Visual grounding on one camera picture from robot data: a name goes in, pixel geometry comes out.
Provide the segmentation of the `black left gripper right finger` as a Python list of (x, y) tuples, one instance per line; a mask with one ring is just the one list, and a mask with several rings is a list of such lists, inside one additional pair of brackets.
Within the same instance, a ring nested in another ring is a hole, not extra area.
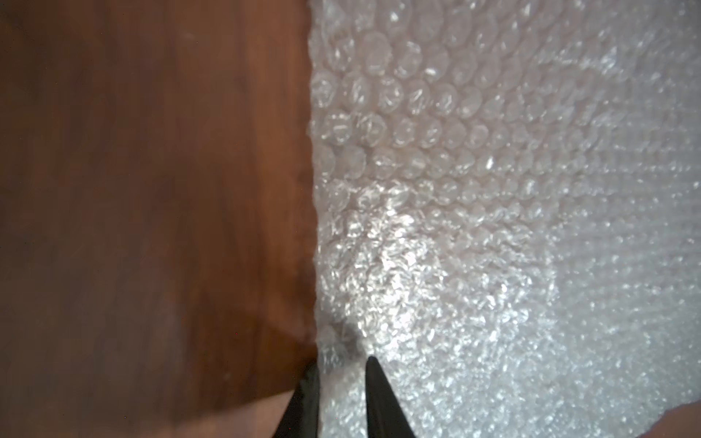
[(392, 386), (374, 356), (366, 361), (365, 394), (370, 438), (415, 438)]

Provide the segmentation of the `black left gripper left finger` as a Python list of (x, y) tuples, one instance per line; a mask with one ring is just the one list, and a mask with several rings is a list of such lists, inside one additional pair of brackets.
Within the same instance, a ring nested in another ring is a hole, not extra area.
[(321, 380), (314, 361), (306, 368), (281, 417), (273, 438), (318, 438)]

